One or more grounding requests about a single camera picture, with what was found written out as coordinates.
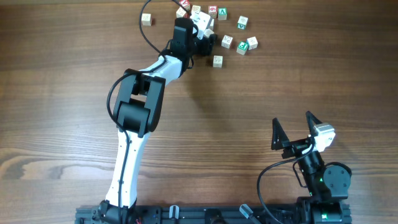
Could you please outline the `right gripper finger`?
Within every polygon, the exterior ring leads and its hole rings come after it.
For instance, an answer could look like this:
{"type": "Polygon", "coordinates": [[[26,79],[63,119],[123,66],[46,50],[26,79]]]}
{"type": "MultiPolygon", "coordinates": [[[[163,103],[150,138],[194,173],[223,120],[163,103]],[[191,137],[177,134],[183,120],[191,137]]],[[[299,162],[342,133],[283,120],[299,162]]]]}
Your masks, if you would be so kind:
{"type": "Polygon", "coordinates": [[[272,120],[272,150],[281,150],[290,146],[290,140],[287,137],[282,125],[277,118],[272,120]]]}
{"type": "Polygon", "coordinates": [[[322,124],[322,122],[310,111],[305,113],[310,134],[315,134],[315,125],[322,124]]]}

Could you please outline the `wooden picture block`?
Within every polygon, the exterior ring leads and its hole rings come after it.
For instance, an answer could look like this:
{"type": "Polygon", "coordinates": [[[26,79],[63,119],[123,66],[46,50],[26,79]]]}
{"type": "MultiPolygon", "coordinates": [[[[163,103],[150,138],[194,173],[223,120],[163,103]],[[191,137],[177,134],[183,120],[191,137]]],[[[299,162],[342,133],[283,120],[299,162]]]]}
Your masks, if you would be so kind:
{"type": "Polygon", "coordinates": [[[225,35],[221,41],[221,46],[229,49],[231,47],[231,43],[233,41],[233,38],[231,36],[225,35]]]}

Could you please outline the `blue edged wooden block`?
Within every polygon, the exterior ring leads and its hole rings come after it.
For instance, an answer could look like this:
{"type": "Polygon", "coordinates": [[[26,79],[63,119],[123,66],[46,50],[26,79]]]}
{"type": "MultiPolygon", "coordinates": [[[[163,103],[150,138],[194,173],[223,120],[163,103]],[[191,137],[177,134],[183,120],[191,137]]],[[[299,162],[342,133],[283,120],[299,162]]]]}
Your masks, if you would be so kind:
{"type": "Polygon", "coordinates": [[[257,48],[258,41],[257,41],[256,37],[250,37],[250,38],[247,38],[247,44],[248,44],[248,49],[252,50],[252,49],[257,48]]]}

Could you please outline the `blue P wooden block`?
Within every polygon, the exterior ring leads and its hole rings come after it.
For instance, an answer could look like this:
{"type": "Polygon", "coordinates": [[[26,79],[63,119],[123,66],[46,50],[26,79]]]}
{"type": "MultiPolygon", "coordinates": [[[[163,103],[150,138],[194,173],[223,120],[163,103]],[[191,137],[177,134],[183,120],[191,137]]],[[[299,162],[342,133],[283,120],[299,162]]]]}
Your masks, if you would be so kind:
{"type": "Polygon", "coordinates": [[[214,34],[214,32],[211,29],[205,29],[203,36],[209,38],[212,34],[214,34]]]}

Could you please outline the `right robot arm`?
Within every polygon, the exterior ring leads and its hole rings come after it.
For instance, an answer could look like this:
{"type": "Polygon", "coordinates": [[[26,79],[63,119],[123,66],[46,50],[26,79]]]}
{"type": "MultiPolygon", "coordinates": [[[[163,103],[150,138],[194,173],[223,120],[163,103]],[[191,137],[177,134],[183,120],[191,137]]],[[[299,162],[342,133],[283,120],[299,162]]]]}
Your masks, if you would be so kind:
{"type": "Polygon", "coordinates": [[[294,159],[303,177],[300,186],[309,192],[308,197],[299,197],[295,211],[288,218],[276,212],[284,223],[351,223],[351,210],[343,203],[348,198],[352,171],[340,162],[326,163],[321,153],[335,138],[335,129],[321,122],[311,112],[306,112],[310,134],[290,141],[279,120],[272,120],[271,149],[283,150],[284,159],[294,159]]]}

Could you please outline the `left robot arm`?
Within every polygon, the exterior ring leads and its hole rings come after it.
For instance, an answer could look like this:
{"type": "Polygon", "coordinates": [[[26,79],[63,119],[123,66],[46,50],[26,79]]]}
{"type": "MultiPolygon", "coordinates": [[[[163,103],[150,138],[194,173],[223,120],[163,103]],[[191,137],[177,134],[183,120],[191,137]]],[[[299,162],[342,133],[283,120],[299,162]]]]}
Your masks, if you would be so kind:
{"type": "Polygon", "coordinates": [[[174,34],[158,59],[142,70],[127,69],[113,85],[118,95],[109,116],[118,128],[118,154],[111,186],[98,208],[101,223],[138,223],[137,179],[145,145],[159,123],[165,87],[193,67],[193,56],[211,54],[213,21],[199,13],[175,20],[174,34]]]}

